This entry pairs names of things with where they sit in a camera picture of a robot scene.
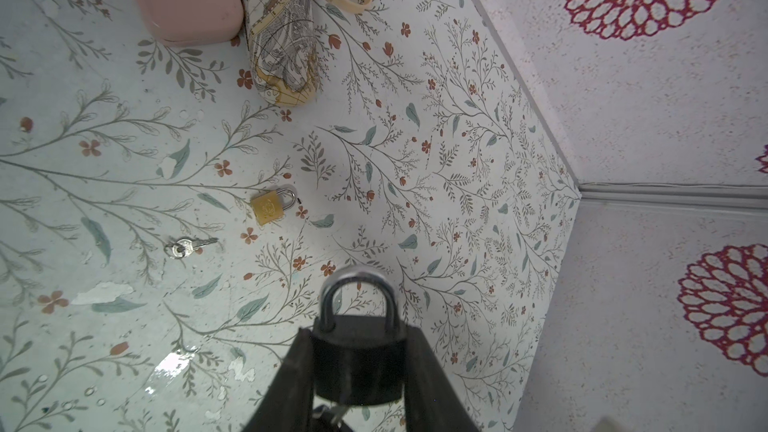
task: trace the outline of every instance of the brass padlock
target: brass padlock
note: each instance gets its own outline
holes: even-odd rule
[[[384,296],[384,317],[335,315],[333,293],[366,282]],[[328,277],[312,329],[315,392],[340,405],[378,405],[400,399],[406,369],[406,330],[395,289],[376,269],[356,264]]]

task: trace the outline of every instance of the padlock shackle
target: padlock shackle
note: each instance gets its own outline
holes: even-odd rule
[[[384,295],[385,303],[385,330],[395,331],[400,326],[400,317],[397,312],[397,297],[395,289],[389,281],[373,267],[363,264],[354,264],[344,267],[337,273],[329,276],[320,288],[320,330],[330,332],[336,326],[336,317],[333,313],[333,294],[344,284],[351,282],[365,282],[371,284]]]

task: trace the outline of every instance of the floral tabletop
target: floral tabletop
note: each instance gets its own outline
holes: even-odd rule
[[[133,0],[0,0],[0,430],[238,430],[356,262],[478,425],[512,428],[573,180],[471,0],[313,7],[322,90],[288,110],[241,37],[173,49]],[[280,186],[300,204],[258,226],[250,199]],[[181,236],[219,241],[173,260]]]

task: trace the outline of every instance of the key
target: key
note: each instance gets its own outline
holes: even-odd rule
[[[218,238],[208,238],[205,240],[193,240],[191,238],[180,238],[176,243],[166,245],[165,249],[168,255],[173,258],[188,257],[192,252],[198,248],[205,247],[206,245],[215,244],[218,242]]]

